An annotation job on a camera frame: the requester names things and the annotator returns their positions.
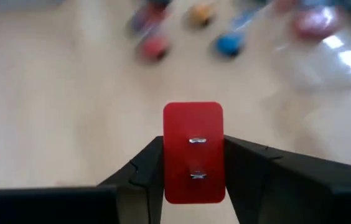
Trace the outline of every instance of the blue object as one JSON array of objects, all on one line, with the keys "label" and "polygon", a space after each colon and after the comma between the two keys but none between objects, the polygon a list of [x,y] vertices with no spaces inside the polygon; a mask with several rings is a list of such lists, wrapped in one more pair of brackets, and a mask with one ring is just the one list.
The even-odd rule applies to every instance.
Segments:
[{"label": "blue object", "polygon": [[245,36],[241,33],[229,32],[217,39],[217,50],[226,56],[237,56],[245,44]]}]

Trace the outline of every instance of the blue toy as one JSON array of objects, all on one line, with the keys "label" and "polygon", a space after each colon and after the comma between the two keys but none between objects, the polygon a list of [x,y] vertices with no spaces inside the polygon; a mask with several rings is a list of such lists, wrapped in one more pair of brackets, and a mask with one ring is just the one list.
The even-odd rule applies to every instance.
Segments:
[{"label": "blue toy", "polygon": [[227,57],[236,57],[245,46],[245,34],[242,28],[251,21],[257,10],[244,11],[233,18],[228,32],[220,35],[216,41],[218,52]]}]

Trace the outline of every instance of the black robotic claw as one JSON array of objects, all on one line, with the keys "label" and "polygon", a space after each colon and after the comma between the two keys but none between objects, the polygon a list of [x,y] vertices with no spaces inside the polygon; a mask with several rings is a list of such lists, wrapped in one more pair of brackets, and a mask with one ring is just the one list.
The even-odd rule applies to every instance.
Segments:
[{"label": "black robotic claw", "polygon": [[[162,137],[97,187],[0,190],[0,223],[158,224]],[[225,178],[240,223],[351,223],[351,166],[225,137]]]}]

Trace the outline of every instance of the floor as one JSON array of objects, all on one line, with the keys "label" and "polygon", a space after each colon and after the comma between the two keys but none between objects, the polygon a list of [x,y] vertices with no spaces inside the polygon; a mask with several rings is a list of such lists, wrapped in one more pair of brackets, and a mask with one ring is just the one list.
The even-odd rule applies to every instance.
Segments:
[{"label": "floor", "polygon": [[[133,0],[68,0],[0,12],[0,188],[93,185],[162,134],[171,101],[217,101],[227,135],[351,164],[351,17],[319,44],[290,36],[291,15],[263,9],[234,61],[210,43],[246,3],[222,1],[206,30],[188,29],[177,0],[163,29],[172,52],[135,57]],[[163,223],[237,223],[218,205],[164,204]]]}]

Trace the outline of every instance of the light wood floor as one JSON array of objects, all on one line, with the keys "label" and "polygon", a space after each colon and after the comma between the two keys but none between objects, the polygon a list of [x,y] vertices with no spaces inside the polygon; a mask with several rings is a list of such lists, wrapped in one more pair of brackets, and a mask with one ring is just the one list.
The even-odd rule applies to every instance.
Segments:
[{"label": "light wood floor", "polygon": [[[244,4],[218,5],[207,30],[182,22],[176,0],[162,63],[135,59],[125,24],[133,0],[68,0],[0,12],[0,188],[96,184],[162,134],[171,101],[217,101],[227,135],[351,164],[351,18],[320,44],[288,37],[269,9],[246,28],[235,61],[209,45]],[[218,205],[165,203],[163,223],[237,223]]]}]

